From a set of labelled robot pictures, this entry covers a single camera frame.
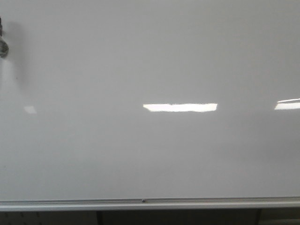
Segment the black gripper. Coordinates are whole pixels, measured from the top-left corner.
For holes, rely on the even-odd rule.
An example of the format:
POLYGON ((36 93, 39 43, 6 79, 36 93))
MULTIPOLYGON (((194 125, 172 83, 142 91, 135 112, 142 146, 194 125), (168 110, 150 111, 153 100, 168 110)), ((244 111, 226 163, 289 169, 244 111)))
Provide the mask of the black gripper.
POLYGON ((8 44, 3 39, 2 19, 0 18, 0 57, 6 57, 9 51, 8 44))

